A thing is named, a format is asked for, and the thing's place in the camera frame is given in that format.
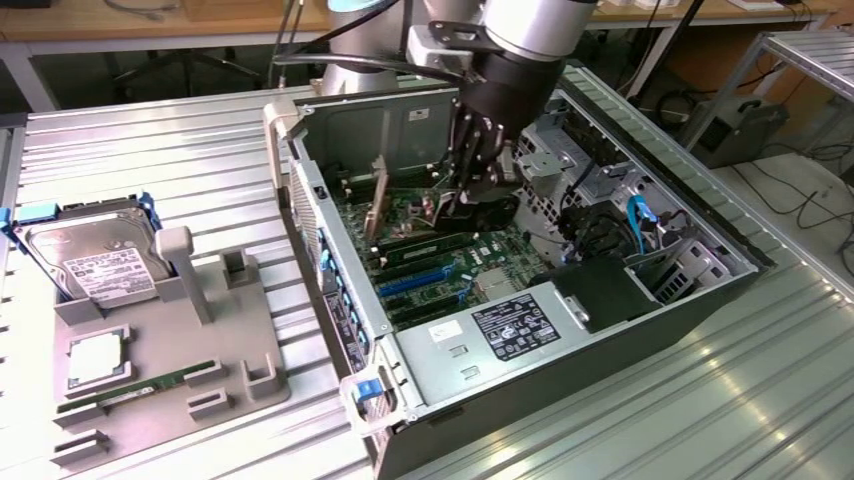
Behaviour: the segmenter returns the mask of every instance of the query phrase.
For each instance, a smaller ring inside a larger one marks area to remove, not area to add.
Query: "hard drive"
[[[146,197],[19,210],[7,230],[66,300],[90,298],[114,308],[158,295],[155,282],[172,268],[155,253],[159,220]]]

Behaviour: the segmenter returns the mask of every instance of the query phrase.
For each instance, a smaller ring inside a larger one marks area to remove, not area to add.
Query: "metal workbench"
[[[854,475],[850,288],[583,70],[571,81],[778,263],[669,350],[410,478],[801,478]],[[298,90],[310,95],[307,90]],[[276,219],[260,107],[271,93],[35,115],[11,139],[18,202],[108,197],[144,185],[196,262],[248,246],[262,264],[294,396],[80,478],[370,478],[336,399],[318,323]],[[10,252],[0,323],[0,477],[48,478],[50,285]]]

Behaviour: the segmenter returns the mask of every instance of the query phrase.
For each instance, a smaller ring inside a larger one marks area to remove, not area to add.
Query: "warning label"
[[[155,288],[136,248],[63,262],[86,294],[96,302]]]
[[[493,352],[505,362],[561,338],[530,294],[473,314]]]

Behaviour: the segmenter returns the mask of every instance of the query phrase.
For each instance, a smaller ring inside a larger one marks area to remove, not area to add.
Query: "white sticker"
[[[122,298],[155,288],[136,248],[63,262],[87,296],[95,302]]]
[[[420,110],[412,110],[410,112],[410,122],[415,122],[418,120],[426,120],[430,118],[430,109],[422,108]]]
[[[427,329],[430,332],[430,336],[433,337],[433,341],[439,343],[442,340],[447,340],[457,335],[463,333],[463,328],[459,326],[459,322],[457,320],[451,320],[450,322],[441,323]]]

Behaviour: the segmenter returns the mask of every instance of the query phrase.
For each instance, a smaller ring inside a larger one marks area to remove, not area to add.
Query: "motherboard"
[[[431,210],[446,190],[386,189],[374,238],[375,202],[336,199],[350,238],[398,330],[495,300],[529,286],[550,266],[515,225],[493,232],[438,233]]]

